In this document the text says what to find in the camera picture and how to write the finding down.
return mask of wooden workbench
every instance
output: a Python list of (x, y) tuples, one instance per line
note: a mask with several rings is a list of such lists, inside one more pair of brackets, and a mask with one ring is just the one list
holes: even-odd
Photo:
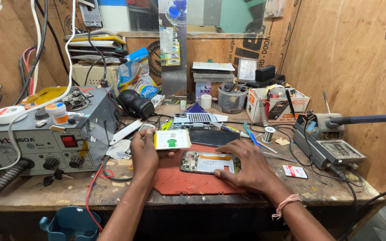
[[(156, 108), (156, 113), (172, 115), (173, 113), (181, 112), (180, 106), (159, 106)], [(208, 112), (220, 114), (214, 109)], [(238, 114), (226, 114), (229, 116), (229, 121), (249, 122), (249, 118), (245, 111)], [(230, 124), (231, 126), (243, 129), (241, 124)], [(254, 127), (257, 130), (263, 130), (261, 127)], [(291, 137), (293, 132), (289, 129), (284, 131)], [(276, 131), (273, 135), (273, 140), (280, 137), (286, 139), (284, 134)], [(281, 146), (273, 141), (269, 146), (276, 150), (279, 155), (293, 159), (288, 145)], [(293, 144), (292, 150), (298, 159), (303, 163), (307, 162), (307, 156), (300, 148)], [(301, 166), (300, 164), (276, 160), (268, 158), (269, 163), (276, 174), (284, 180), (294, 193), (298, 193), (307, 206), (336, 206), (350, 205), (353, 201), (352, 193), (346, 183), (322, 177), (312, 172), (310, 167), (305, 168), (308, 175), (307, 179), (286, 177), (282, 169), (282, 165)], [(129, 170), (131, 160), (110, 160), (107, 168), (115, 173), (115, 177), (132, 176), (132, 171)], [(318, 170), (321, 174), (333, 176), (327, 171)], [(357, 184), (362, 182), (350, 172), (344, 171), (347, 178)], [(6, 190), (0, 194), (0, 211), (56, 211), (65, 206), (85, 206), (85, 197), (88, 186), (92, 181), (91, 175), (93, 172), (78, 172), (71, 175), (75, 179), (63, 178), (62, 180), (54, 180), (53, 184), (48, 187), (37, 187), (30, 189), (37, 183), (42, 182), (45, 175), (21, 177), (17, 178)], [(372, 188), (366, 181), (363, 181), (363, 187), (354, 187), (359, 204), (366, 202), (379, 193)], [(95, 185), (90, 193), (89, 207), (94, 210), (112, 210), (119, 203), (121, 197), (129, 187), (130, 182), (113, 182), (103, 178), (96, 179)], [(219, 207), (233, 208), (265, 208), (270, 207), (268, 200), (256, 194), (245, 195), (192, 195), (192, 196), (162, 196), (157, 191), (153, 190), (147, 200), (146, 208), (159, 207), (169, 208), (185, 205), (218, 205)]]

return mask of cardboard box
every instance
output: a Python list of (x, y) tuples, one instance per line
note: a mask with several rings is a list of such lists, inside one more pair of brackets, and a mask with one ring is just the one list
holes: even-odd
[[(260, 101), (263, 103), (266, 101), (266, 98), (262, 98), (265, 96), (266, 88), (260, 89), (249, 89), (248, 91), (248, 102), (245, 111), (247, 112), (249, 118), (253, 123), (262, 122), (262, 111), (260, 109)], [(309, 103), (309, 97), (304, 94), (298, 92), (296, 90), (295, 97), (291, 98), (293, 102), (294, 112), (296, 114), (296, 118), (299, 114), (303, 114), (306, 111), (306, 107)], [(271, 98), (269, 100), (270, 107), (269, 113), (274, 110), (274, 114), (269, 114), (269, 123), (275, 122), (295, 122), (293, 115), (290, 111), (290, 106), (285, 102), (287, 98)]]

